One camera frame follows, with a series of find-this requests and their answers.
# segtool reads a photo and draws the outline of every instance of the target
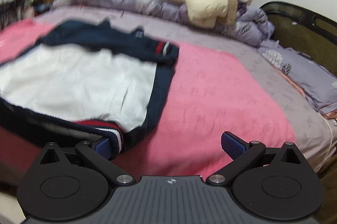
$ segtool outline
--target bed headboard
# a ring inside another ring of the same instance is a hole
[[[337,23],[300,6],[271,1],[261,7],[276,30],[272,39],[308,54],[337,76]]]

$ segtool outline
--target lavender bed sheet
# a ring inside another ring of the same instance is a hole
[[[66,7],[36,18],[38,22],[53,24],[60,24],[69,19],[84,20],[89,23],[99,23],[109,19],[113,27],[126,32],[137,26],[143,26],[145,34],[154,38],[185,41],[231,53],[241,61],[260,86],[282,108],[294,129],[297,146],[316,172],[336,152],[337,126],[334,121],[324,119],[312,109],[305,98],[285,81],[255,48],[249,45],[177,23],[117,10]]]

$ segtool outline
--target leaf pattern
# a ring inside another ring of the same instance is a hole
[[[288,74],[290,73],[291,69],[292,69],[291,64],[290,64],[290,63],[287,63],[287,64],[283,65],[283,67],[282,67],[282,72],[283,72],[285,75],[288,75]]]
[[[262,56],[271,63],[274,67],[280,69],[283,60],[282,55],[276,50],[267,50]]]

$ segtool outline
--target purple duvet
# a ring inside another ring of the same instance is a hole
[[[73,5],[129,11],[191,25],[185,4],[177,5],[165,0],[55,0],[52,8]],[[234,25],[216,23],[211,31],[258,47],[263,40],[271,37],[274,29],[263,10],[247,6],[244,12],[242,8],[238,11]]]

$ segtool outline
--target circular mount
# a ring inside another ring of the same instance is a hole
[[[248,170],[237,177],[232,189],[247,211],[275,221],[311,216],[324,198],[324,188],[315,173],[294,163]]]
[[[107,180],[84,167],[58,163],[29,169],[17,190],[25,215],[69,221],[95,211],[108,195]]]

